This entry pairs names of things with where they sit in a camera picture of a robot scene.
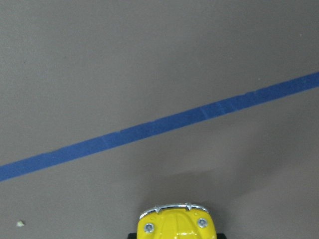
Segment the yellow beetle toy car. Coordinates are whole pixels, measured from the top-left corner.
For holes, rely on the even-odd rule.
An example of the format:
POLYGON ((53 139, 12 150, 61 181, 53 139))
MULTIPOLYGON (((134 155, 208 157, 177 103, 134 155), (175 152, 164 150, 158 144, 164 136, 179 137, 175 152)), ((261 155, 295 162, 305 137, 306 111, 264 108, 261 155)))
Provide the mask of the yellow beetle toy car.
POLYGON ((193 203, 155 206, 139 216, 129 239, 225 239, 218 233, 209 210, 193 203))

